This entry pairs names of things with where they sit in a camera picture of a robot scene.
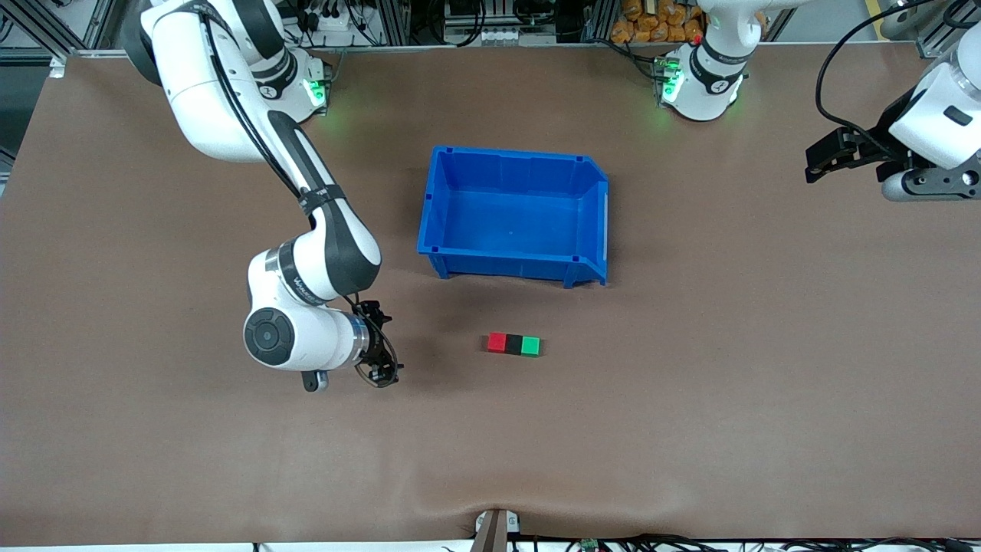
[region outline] green cube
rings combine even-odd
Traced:
[[[537,357],[542,350],[542,340],[537,337],[524,336],[521,338],[521,355]]]

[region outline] small block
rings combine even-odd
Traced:
[[[504,352],[509,355],[521,355],[521,343],[524,336],[507,334],[507,339],[504,342]]]
[[[491,353],[503,353],[507,336],[502,333],[490,332],[488,335],[488,351]]]
[[[537,357],[542,350],[542,340],[537,337],[525,336],[521,340],[521,354],[525,357]]]

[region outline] brown table surface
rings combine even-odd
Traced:
[[[890,203],[871,168],[803,183],[828,49],[760,48],[711,124],[605,49],[351,55],[304,126],[381,244],[366,295],[407,367],[326,394],[241,343],[292,197],[192,149],[126,60],[72,60],[0,200],[3,542],[455,538],[490,507],[539,534],[981,533],[981,211]],[[847,48],[828,103],[871,125],[922,67]],[[437,144],[591,155],[609,285],[439,280]]]

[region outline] wire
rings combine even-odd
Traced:
[[[300,39],[296,43],[296,45],[301,48],[303,47],[303,34],[306,34],[307,40],[310,41],[310,46],[308,47],[313,48],[314,47],[313,33],[310,32],[310,27],[306,25],[306,16],[307,16],[306,10],[303,10],[301,15],[300,8],[299,8],[299,0],[286,0],[286,3],[289,4],[289,7],[293,9],[293,14],[296,16],[296,28],[300,30]]]
[[[369,325],[371,325],[373,330],[378,332],[378,335],[382,338],[382,341],[385,342],[385,345],[388,347],[388,351],[391,353],[391,365],[392,365],[391,377],[384,382],[376,382],[370,377],[368,377],[368,374],[366,374],[364,372],[364,369],[361,368],[362,362],[358,362],[357,364],[354,365],[354,369],[358,372],[358,375],[361,376],[361,379],[365,380],[365,382],[367,382],[368,385],[371,385],[376,389],[384,389],[389,385],[391,385],[392,383],[395,383],[395,381],[397,381],[398,378],[398,354],[395,352],[395,347],[391,344],[391,341],[388,340],[388,336],[385,335],[385,332],[382,331],[382,328],[375,323],[375,320],[369,318],[365,314],[364,310],[361,308],[360,294],[358,293],[354,294],[354,301],[352,301],[351,298],[348,296],[341,296],[341,297],[343,297],[344,300],[347,301],[347,304],[351,306],[352,313],[360,316],[362,320],[364,320]]]
[[[893,536],[890,538],[883,538],[880,540],[873,540],[867,544],[862,544],[860,546],[851,546],[849,544],[848,550],[851,552],[859,552],[861,550],[867,550],[873,546],[879,546],[882,544],[904,544],[906,546],[917,546],[923,548],[924,550],[929,550],[929,552],[940,552],[941,547],[937,546],[932,542],[927,542],[925,540],[919,540],[916,538],[907,538],[902,536]]]
[[[340,56],[337,58],[337,66],[331,71],[330,83],[333,84],[340,77],[340,66],[344,63],[344,56],[347,55],[347,50],[340,50]]]
[[[653,73],[649,73],[645,71],[644,67],[640,65],[641,63],[652,64],[654,63],[654,58],[635,54],[630,49],[630,44],[624,44],[625,48],[621,48],[620,46],[617,46],[616,44],[605,38],[589,38],[586,40],[586,42],[595,42],[597,44],[604,44],[608,46],[614,52],[631,60],[634,63],[634,67],[636,67],[637,70],[641,72],[641,75],[644,75],[645,77],[647,77],[652,81],[659,81],[658,77],[655,77]]]
[[[14,22],[7,19],[7,16],[2,16],[3,19],[0,20],[0,42],[3,42],[10,36],[10,33],[14,30]]]
[[[967,0],[954,0],[954,2],[951,2],[951,5],[948,6],[946,10],[944,10],[944,25],[946,25],[947,27],[953,27],[953,28],[972,28],[972,27],[974,27],[974,25],[977,24],[976,21],[972,21],[970,23],[967,23],[967,22],[958,21],[958,20],[954,19],[954,12],[956,12],[960,8],[963,8],[964,5],[966,5],[966,4],[967,4]]]
[[[361,18],[361,23],[354,21],[354,10],[351,8],[351,4],[349,0],[344,0],[344,6],[347,7],[347,13],[351,16],[351,24],[354,25],[354,28],[357,29],[357,31],[361,34],[361,36],[364,36],[365,40],[367,40],[368,43],[371,44],[372,46],[381,46],[382,43],[375,38],[375,33],[371,31],[371,26],[368,25],[368,19],[365,17],[364,5],[358,4],[358,6],[360,7],[359,17]],[[365,29],[367,29],[371,33],[371,36],[369,36],[365,32]]]
[[[887,153],[890,157],[892,157],[896,161],[902,161],[905,158],[905,156],[898,155],[895,151],[893,151],[891,147],[887,147],[885,144],[874,138],[866,129],[860,127],[859,125],[853,123],[852,121],[849,121],[848,119],[844,119],[842,117],[838,117],[837,115],[833,115],[827,109],[824,108],[824,103],[821,98],[821,90],[824,87],[824,74],[828,71],[828,65],[831,64],[831,60],[835,58],[835,55],[837,55],[838,52],[842,49],[842,47],[845,46],[845,43],[848,42],[850,38],[855,36],[855,34],[858,33],[860,30],[872,25],[873,23],[881,19],[888,18],[893,14],[903,12],[910,8],[915,8],[916,6],[922,6],[923,4],[927,4],[933,1],[934,0],[913,0],[908,4],[890,8],[856,25],[845,36],[843,36],[842,39],[839,40],[837,44],[835,44],[835,47],[833,47],[831,49],[831,52],[828,53],[828,57],[824,59],[824,63],[821,64],[821,70],[818,71],[817,73],[817,83],[814,86],[814,105],[817,107],[817,111],[821,114],[821,116],[833,123],[838,123],[843,127],[847,127],[853,130],[856,134],[865,138],[869,143],[875,145],[876,147]]]
[[[211,67],[215,71],[215,76],[218,79],[218,85],[222,89],[222,93],[225,94],[225,99],[232,108],[232,113],[235,115],[238,123],[255,145],[256,149],[259,150],[259,154],[262,155],[262,158],[273,170],[273,173],[280,178],[289,192],[293,194],[293,197],[300,199],[299,189],[293,183],[293,180],[289,177],[289,174],[286,173],[286,170],[283,169],[283,165],[280,164],[279,160],[277,160],[273,155],[273,152],[270,151],[269,145],[262,140],[262,136],[259,134],[259,131],[256,130],[255,125],[252,124],[251,119],[249,119],[248,115],[245,113],[245,108],[242,107],[241,102],[238,101],[238,93],[234,91],[234,88],[232,88],[232,82],[229,81],[229,76],[225,73],[225,66],[222,64],[221,57],[218,55],[218,45],[215,44],[215,33],[211,30],[211,22],[214,22],[214,24],[218,25],[219,27],[221,24],[204,12],[199,13],[198,17],[200,18],[201,24],[204,26],[205,36],[208,39],[208,47],[211,49]],[[317,224],[316,220],[313,218],[313,215],[307,217],[307,220],[310,223],[310,228],[313,229]]]
[[[434,12],[439,7],[442,6],[444,6],[444,4],[441,0],[430,0],[429,7],[426,9],[426,25],[429,26],[430,34],[433,36],[433,39],[435,39],[436,42],[443,45],[450,45],[451,43],[446,41],[445,37],[443,36],[443,33],[438,32],[436,29],[436,20],[438,19],[445,20],[445,15],[443,15],[442,13],[436,14],[436,16],[434,16]],[[474,41],[477,40],[477,38],[480,37],[481,33],[484,31],[484,26],[485,23],[487,22],[487,16],[488,16],[487,5],[484,3],[484,0],[474,0],[473,8],[474,8],[474,28],[471,29],[470,33],[463,41],[452,44],[457,48],[462,48],[463,46],[469,46],[470,44],[473,44]]]
[[[536,27],[536,26],[539,26],[539,25],[547,25],[547,24],[553,23],[555,21],[555,16],[556,16],[556,13],[558,12],[558,7],[556,5],[552,5],[551,13],[549,15],[547,15],[547,16],[539,19],[539,20],[537,20],[537,19],[534,18],[534,16],[532,15],[532,11],[531,11],[531,8],[530,7],[529,7],[529,10],[528,10],[528,15],[522,14],[521,13],[521,8],[525,4],[531,4],[531,3],[532,3],[532,0],[514,0],[514,2],[512,4],[512,7],[511,7],[511,15],[513,15],[516,20],[518,20],[519,22],[521,22],[522,25],[527,25],[527,26],[530,26],[530,27]]]

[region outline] black cable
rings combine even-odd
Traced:
[[[952,28],[974,27],[974,25],[977,24],[976,21],[966,23],[954,19],[954,12],[956,12],[960,8],[963,8],[965,4],[967,4],[967,0],[954,0],[954,2],[951,2],[951,5],[948,6],[946,10],[944,10],[944,25]]]
[[[795,539],[784,543],[781,546],[783,550],[791,550],[793,548],[803,548],[805,550],[811,550],[813,552],[845,552],[848,545],[839,540],[829,540],[825,542],[818,542],[809,539]]]
[[[375,323],[375,320],[372,320],[370,317],[368,317],[368,315],[365,314],[364,310],[361,309],[360,306],[361,297],[359,294],[354,294],[354,301],[352,301],[351,298],[348,296],[341,296],[341,297],[343,297],[344,300],[347,301],[347,304],[351,306],[352,313],[357,314],[362,320],[370,324],[373,330],[378,332],[379,337],[382,338],[382,341],[385,342],[385,345],[388,347],[388,351],[391,353],[391,365],[392,365],[391,376],[388,378],[388,380],[383,382],[376,382],[372,380],[370,377],[368,377],[368,374],[366,374],[364,372],[364,369],[361,368],[361,362],[358,362],[357,364],[354,365],[354,369],[358,372],[358,375],[361,376],[361,379],[365,380],[365,382],[367,382],[368,385],[371,385],[376,389],[384,389],[389,385],[391,385],[392,383],[398,381],[398,354],[395,352],[395,347],[391,344],[391,341],[388,340],[388,336],[385,335],[385,332],[382,331],[382,328]]]
[[[368,43],[371,44],[372,46],[381,46],[382,43],[375,38],[375,34],[373,32],[371,33],[371,36],[365,33],[365,29],[371,30],[371,28],[369,27],[368,21],[365,18],[364,6],[363,5],[361,6],[361,13],[360,13],[361,23],[357,23],[354,21],[354,10],[351,8],[351,3],[348,0],[344,0],[344,6],[347,7],[347,14],[351,18],[351,24],[354,25],[354,28],[357,29],[357,31],[361,34],[361,36],[364,36],[365,40],[367,40]]]
[[[536,27],[536,26],[539,26],[539,25],[547,25],[547,24],[553,23],[555,21],[555,15],[556,15],[556,12],[558,11],[558,8],[556,6],[554,6],[554,5],[552,6],[551,14],[549,14],[548,16],[546,16],[544,18],[541,18],[539,20],[534,19],[531,16],[531,13],[532,13],[531,12],[531,9],[529,9],[529,12],[528,12],[529,15],[526,16],[526,15],[522,14],[521,13],[521,10],[520,10],[520,7],[523,6],[524,4],[531,4],[531,3],[532,3],[531,0],[515,0],[512,3],[512,6],[511,6],[511,15],[513,15],[516,20],[518,20],[519,22],[521,22],[522,25],[527,25],[529,27]]]
[[[313,33],[310,32],[310,27],[306,25],[306,10],[302,11],[302,15],[299,8],[298,0],[286,0],[289,7],[293,9],[293,14],[296,16],[296,28],[300,30],[300,40],[296,43],[297,46],[303,47],[303,34],[307,35],[307,40],[310,41],[310,48],[313,48]]]
[[[624,44],[624,47],[627,49],[627,53],[630,54],[630,59],[634,60],[634,67],[636,67],[637,70],[641,72],[641,75],[644,75],[645,77],[647,77],[652,81],[656,81],[656,78],[654,77],[654,73],[649,73],[645,71],[644,66],[641,65],[641,63],[646,63],[650,65],[652,62],[648,61],[649,58],[644,58],[643,60],[640,60],[638,58],[641,56],[638,56],[630,49],[630,44]]]
[[[680,551],[690,551],[691,548],[689,546],[691,546],[701,552],[725,552],[724,550],[713,548],[707,544],[678,534],[642,534],[636,540],[643,541],[650,549],[663,544]]]
[[[641,64],[647,64],[648,66],[650,66],[651,64],[654,63],[654,58],[642,56],[640,54],[635,54],[634,51],[630,49],[630,44],[624,44],[624,48],[621,48],[620,46],[617,46],[616,44],[605,38],[589,38],[586,40],[586,42],[587,43],[595,42],[597,44],[606,45],[614,52],[631,60],[631,62],[633,62],[634,64],[634,67],[636,67],[637,70],[641,72],[641,75],[644,75],[645,77],[647,77],[652,81],[660,81],[658,77],[656,77],[653,73],[649,73],[648,71],[646,71],[644,67],[641,65]]]
[[[218,45],[215,43],[215,33],[211,30],[211,22],[214,20],[203,12],[199,14],[199,18],[201,20],[201,24],[204,26],[205,35],[208,38],[208,46],[211,48],[212,69],[215,71],[219,87],[225,94],[225,98],[232,108],[235,118],[238,119],[238,123],[242,126],[242,129],[245,130],[245,133],[255,145],[256,149],[259,150],[262,158],[269,164],[270,168],[273,169],[276,176],[283,181],[283,184],[289,189],[293,196],[299,199],[299,189],[293,183],[292,179],[289,177],[289,174],[286,173],[286,170],[283,169],[283,165],[280,164],[280,162],[273,155],[273,152],[270,151],[269,146],[262,140],[261,135],[259,135],[259,131],[256,130],[255,126],[252,124],[252,121],[248,118],[248,115],[246,115],[245,108],[242,107],[241,102],[238,101],[238,95],[234,91],[234,88],[232,88],[232,82],[229,81],[229,76],[225,72],[225,66],[222,64],[222,60],[218,56]],[[313,224],[313,218],[311,217],[311,228],[313,227]]]
[[[860,546],[852,546],[851,544],[849,544],[848,550],[850,552],[859,552],[861,550],[867,550],[869,548],[872,548],[873,546],[880,546],[882,544],[904,544],[906,546],[917,546],[924,550],[928,550],[929,552],[940,552],[941,550],[941,547],[937,546],[935,543],[927,542],[925,540],[919,540],[916,538],[902,537],[902,536],[893,536],[890,538],[873,540],[868,542],[867,544],[862,544]]]
[[[337,65],[331,70],[331,80],[330,83],[333,84],[337,79],[340,78],[340,66],[344,64],[344,57],[347,55],[347,50],[341,50],[340,55],[337,57]]]
[[[484,23],[487,21],[488,8],[484,0],[474,0],[474,28],[470,31],[470,36],[466,40],[456,45],[457,48],[469,46],[477,40],[484,31]]]
[[[843,36],[842,39],[839,40],[837,44],[835,44],[835,47],[832,48],[831,52],[828,53],[828,57],[824,59],[824,63],[821,64],[821,70],[818,71],[817,73],[817,83],[814,86],[814,105],[817,107],[817,111],[821,114],[821,116],[827,119],[828,121],[837,123],[843,127],[847,127],[853,130],[856,134],[865,138],[865,140],[867,140],[869,143],[875,145],[876,147],[878,147],[883,152],[887,153],[890,157],[892,157],[896,161],[903,161],[905,156],[897,154],[895,151],[893,151],[891,147],[887,147],[885,144],[875,139],[866,129],[860,127],[859,125],[853,123],[852,121],[849,121],[848,119],[844,119],[842,117],[833,115],[827,109],[824,108],[824,104],[821,99],[821,89],[824,86],[824,74],[828,71],[828,65],[831,64],[831,60],[834,59],[835,55],[837,55],[838,52],[842,49],[842,47],[845,46],[845,43],[848,42],[850,38],[855,36],[855,34],[858,33],[860,30],[868,27],[869,25],[872,25],[873,23],[881,19],[888,18],[891,15],[897,14],[899,12],[903,12],[910,8],[915,8],[916,6],[922,6],[923,4],[927,4],[933,1],[934,0],[913,0],[908,4],[890,8],[856,25],[845,36]]]
[[[426,25],[429,26],[430,34],[433,39],[442,45],[453,45],[457,48],[462,48],[463,46],[469,46],[477,38],[480,37],[481,33],[484,31],[484,26],[487,23],[488,9],[484,0],[474,0],[474,27],[470,30],[470,34],[461,42],[452,43],[447,42],[445,36],[442,32],[437,31],[436,23],[439,19],[445,20],[445,15],[442,13],[436,13],[437,9],[445,6],[443,0],[430,0],[429,6],[426,9]]]
[[[6,40],[13,30],[14,22],[7,19],[7,16],[3,16],[3,19],[0,20],[0,42]]]

